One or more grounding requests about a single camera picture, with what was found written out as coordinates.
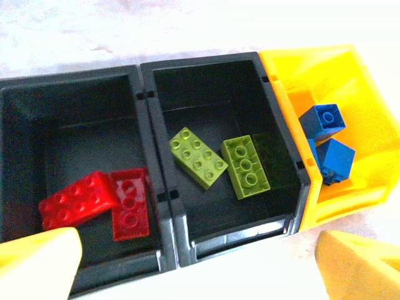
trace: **yellow plastic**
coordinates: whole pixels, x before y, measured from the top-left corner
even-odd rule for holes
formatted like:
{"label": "yellow plastic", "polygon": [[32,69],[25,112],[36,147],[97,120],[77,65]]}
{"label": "yellow plastic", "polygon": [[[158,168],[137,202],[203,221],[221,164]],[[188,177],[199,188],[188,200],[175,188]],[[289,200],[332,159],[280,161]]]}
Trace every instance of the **yellow plastic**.
{"label": "yellow plastic", "polygon": [[323,231],[315,256],[330,299],[400,299],[400,247]]}
{"label": "yellow plastic", "polygon": [[74,228],[0,244],[0,298],[67,299],[81,256]]}
{"label": "yellow plastic", "polygon": [[[383,203],[400,178],[400,127],[355,48],[261,51],[260,57],[311,179],[300,230]],[[339,106],[347,126],[334,138],[356,157],[348,180],[325,186],[298,117],[329,103]]]}

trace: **floor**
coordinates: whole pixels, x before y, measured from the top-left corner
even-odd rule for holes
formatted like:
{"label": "floor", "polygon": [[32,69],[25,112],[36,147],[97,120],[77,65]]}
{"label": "floor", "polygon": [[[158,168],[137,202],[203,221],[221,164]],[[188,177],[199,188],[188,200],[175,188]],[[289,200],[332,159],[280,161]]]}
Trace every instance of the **floor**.
{"label": "floor", "polygon": [[[400,4],[375,2],[2,0],[0,78],[353,43],[400,120]],[[80,299],[327,299],[314,260],[319,232],[338,229],[400,246],[399,199],[400,186],[375,209]]]}

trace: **red toy brick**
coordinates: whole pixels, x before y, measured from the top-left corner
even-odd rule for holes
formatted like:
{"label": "red toy brick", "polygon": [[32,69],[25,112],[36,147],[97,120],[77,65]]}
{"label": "red toy brick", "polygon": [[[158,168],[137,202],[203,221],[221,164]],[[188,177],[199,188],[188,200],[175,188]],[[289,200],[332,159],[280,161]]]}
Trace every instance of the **red toy brick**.
{"label": "red toy brick", "polygon": [[119,242],[150,235],[145,169],[112,172],[111,179],[121,201],[112,209],[114,240]]}
{"label": "red toy brick", "polygon": [[44,230],[79,226],[119,205],[107,174],[96,171],[39,203]]}

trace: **blue lego brick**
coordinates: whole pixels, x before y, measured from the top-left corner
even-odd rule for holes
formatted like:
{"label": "blue lego brick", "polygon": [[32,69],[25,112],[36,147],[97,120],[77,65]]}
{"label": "blue lego brick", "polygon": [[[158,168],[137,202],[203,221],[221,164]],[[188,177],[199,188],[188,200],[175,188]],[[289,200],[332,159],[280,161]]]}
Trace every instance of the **blue lego brick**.
{"label": "blue lego brick", "polygon": [[330,186],[349,179],[355,150],[335,139],[329,139],[319,145],[316,151],[324,184]]}
{"label": "blue lego brick", "polygon": [[330,138],[346,128],[336,104],[314,105],[299,120],[306,137],[314,141]]}
{"label": "blue lego brick", "polygon": [[310,145],[312,155],[314,156],[315,161],[317,162],[317,165],[319,168],[319,159],[318,159],[318,155],[317,155],[317,149],[315,147],[315,142],[313,139],[307,139],[307,141],[308,141],[308,144]]}

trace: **lime green brick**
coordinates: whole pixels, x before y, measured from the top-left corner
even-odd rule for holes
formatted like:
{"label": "lime green brick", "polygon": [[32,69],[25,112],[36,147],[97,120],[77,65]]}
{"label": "lime green brick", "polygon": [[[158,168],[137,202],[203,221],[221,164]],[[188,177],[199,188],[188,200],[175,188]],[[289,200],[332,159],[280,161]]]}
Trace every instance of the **lime green brick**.
{"label": "lime green brick", "polygon": [[169,141],[169,146],[175,161],[204,189],[209,189],[228,167],[222,158],[186,127]]}
{"label": "lime green brick", "polygon": [[221,152],[238,199],[271,189],[250,136],[223,141]]}

